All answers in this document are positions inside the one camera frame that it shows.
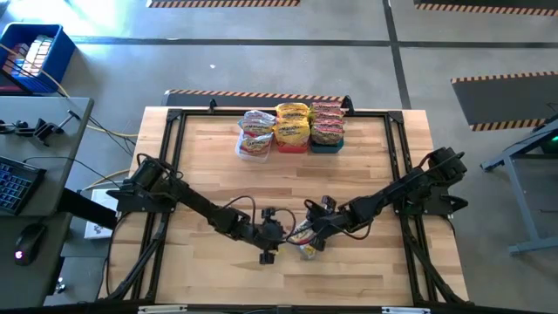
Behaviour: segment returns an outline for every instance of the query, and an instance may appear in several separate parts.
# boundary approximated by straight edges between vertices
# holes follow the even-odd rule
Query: keyboard
[[[46,170],[0,157],[0,210],[19,215]]]

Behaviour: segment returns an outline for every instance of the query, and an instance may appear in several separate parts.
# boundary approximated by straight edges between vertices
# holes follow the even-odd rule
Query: computer mouse
[[[42,223],[32,223],[24,228],[16,241],[14,257],[16,265],[27,266],[35,260],[43,241],[46,226]]]

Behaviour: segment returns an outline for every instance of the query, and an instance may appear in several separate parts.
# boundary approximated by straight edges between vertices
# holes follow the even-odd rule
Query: white paper
[[[116,207],[119,204],[119,201],[106,193],[106,191],[111,191],[114,189],[115,188],[95,189],[93,190],[91,200],[98,203],[99,205],[114,210],[114,214],[116,215]],[[85,226],[85,239],[104,239],[111,237],[111,235],[112,230],[103,228],[97,223],[87,222],[87,225]]]

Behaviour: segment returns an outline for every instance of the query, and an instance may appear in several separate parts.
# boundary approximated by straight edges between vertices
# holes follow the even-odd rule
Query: plastic container
[[[241,131],[240,135],[238,136],[238,141],[236,142],[235,152],[238,155],[238,157],[242,160],[249,160],[249,161],[264,163],[269,157],[269,151],[271,150],[271,145],[268,146],[268,152],[265,153],[265,154],[261,154],[261,155],[245,154],[245,152],[241,150],[243,133],[244,132]]]
[[[344,139],[341,139],[336,146],[317,144],[313,140],[310,141],[310,150],[314,154],[337,154],[343,148]]]
[[[76,45],[62,31],[62,25],[10,23],[4,29],[0,43],[8,48],[19,43],[31,46],[38,35],[54,38],[49,53],[44,59],[43,71],[49,73],[59,83],[64,77],[71,55],[76,50]],[[0,48],[0,65],[4,64],[8,53]],[[58,89],[56,84],[43,73],[39,73],[33,78],[23,76],[16,76],[14,78],[32,92],[55,92]]]
[[[277,150],[279,153],[286,153],[286,154],[304,154],[308,151],[308,144],[304,147],[294,147],[291,145],[279,145],[277,142]]]

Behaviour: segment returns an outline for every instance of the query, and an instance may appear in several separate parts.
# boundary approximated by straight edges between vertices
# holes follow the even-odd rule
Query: clamp
[[[6,123],[0,120],[0,134],[13,134],[18,128],[28,127],[27,122],[21,120],[16,121],[16,123]]]
[[[27,127],[26,123],[25,127],[16,127],[15,134],[22,137],[32,137],[48,147],[49,145],[46,143],[46,139],[52,134],[63,134],[63,127],[73,118],[81,120],[81,118],[75,112],[73,112],[72,110],[68,110],[68,117],[66,117],[66,119],[64,119],[64,121],[60,122],[60,124],[58,125],[55,125],[51,122],[47,123],[43,119],[39,119],[35,127]]]

